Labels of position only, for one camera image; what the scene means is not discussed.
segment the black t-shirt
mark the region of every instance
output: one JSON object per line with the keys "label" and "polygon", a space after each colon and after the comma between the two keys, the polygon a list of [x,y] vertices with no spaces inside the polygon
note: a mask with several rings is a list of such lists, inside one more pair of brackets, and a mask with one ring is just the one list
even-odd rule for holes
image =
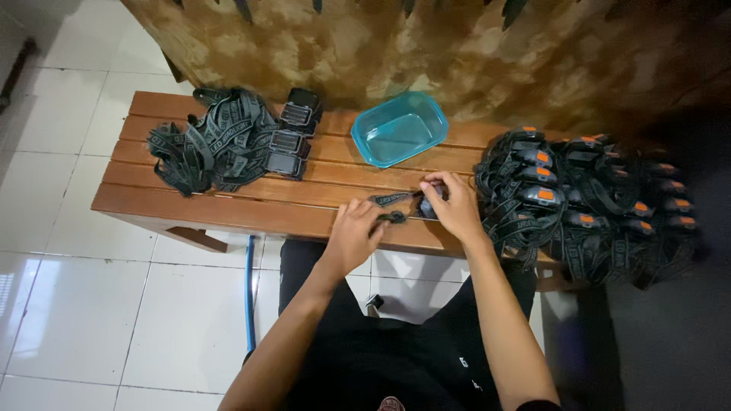
{"label": "black t-shirt", "polygon": [[[489,371],[481,376],[478,367],[467,366],[473,360],[465,360],[449,339],[425,338],[417,330],[318,335],[282,409],[377,411],[388,396],[409,411],[500,409]],[[559,408],[533,401],[520,410]]]}

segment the wooden bench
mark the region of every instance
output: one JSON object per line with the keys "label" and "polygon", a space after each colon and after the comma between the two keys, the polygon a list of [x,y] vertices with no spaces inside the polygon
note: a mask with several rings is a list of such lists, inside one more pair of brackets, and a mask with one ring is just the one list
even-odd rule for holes
{"label": "wooden bench", "polygon": [[[138,91],[91,209],[212,252],[226,252],[227,245],[206,235],[206,230],[327,239],[339,204],[416,191],[431,171],[449,170],[470,179],[485,147],[507,130],[478,121],[453,121],[443,144],[381,170],[366,164],[350,137],[358,112],[326,112],[310,140],[302,181],[270,173],[237,192],[210,190],[184,198],[153,173],[157,159],[145,145],[149,130],[163,122],[174,121],[185,129],[189,113],[202,116],[205,108],[192,97]],[[548,137],[566,136],[549,132]],[[464,256],[460,242],[439,222],[414,218],[389,230],[381,248]],[[539,290],[571,287],[548,257],[541,254],[539,260],[556,273],[539,278]]]}

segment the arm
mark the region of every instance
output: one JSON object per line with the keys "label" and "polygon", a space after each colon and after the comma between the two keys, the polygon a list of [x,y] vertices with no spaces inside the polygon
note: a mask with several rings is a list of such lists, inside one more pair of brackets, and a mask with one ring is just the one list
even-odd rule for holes
{"label": "arm", "polygon": [[492,241],[480,222],[477,195],[452,173],[433,173],[426,181],[443,181],[450,199],[444,201],[429,183],[421,183],[439,221],[464,246],[477,300],[480,333],[500,403],[505,410],[537,399],[558,404],[558,394],[538,343],[518,300],[500,268]]}
{"label": "arm", "polygon": [[300,373],[317,324],[340,281],[373,254],[388,222],[376,225],[384,214],[370,201],[343,204],[325,253],[259,347],[251,354],[224,396],[219,411],[273,410]]}

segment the hand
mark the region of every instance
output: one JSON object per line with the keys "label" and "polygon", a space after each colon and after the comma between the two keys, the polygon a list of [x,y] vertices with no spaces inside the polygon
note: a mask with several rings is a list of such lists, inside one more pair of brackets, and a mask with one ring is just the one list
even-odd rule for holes
{"label": "hand", "polygon": [[[429,174],[424,180],[425,182],[421,182],[419,186],[444,228],[464,245],[473,244],[475,241],[490,242],[482,229],[480,211],[477,209],[477,193],[474,189],[462,178],[448,171]],[[440,181],[443,181],[449,190],[447,201],[444,201],[433,187]]]}
{"label": "hand", "polygon": [[350,203],[341,204],[330,241],[320,262],[342,278],[363,264],[376,250],[390,225],[388,221],[376,221],[381,214],[386,214],[386,211],[368,200],[354,199]]}

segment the person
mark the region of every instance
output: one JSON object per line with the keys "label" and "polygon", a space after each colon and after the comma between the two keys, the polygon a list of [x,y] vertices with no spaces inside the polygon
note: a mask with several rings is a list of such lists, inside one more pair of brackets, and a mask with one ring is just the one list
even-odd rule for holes
{"label": "person", "polygon": [[[438,172],[424,180],[467,256],[471,275],[457,294],[421,325],[364,316],[345,276],[389,223],[376,220],[385,211],[371,201],[343,204],[327,246],[285,241],[279,318],[219,410],[560,410],[527,321],[535,276],[506,277],[462,178]],[[440,184],[448,200],[436,193]]]}

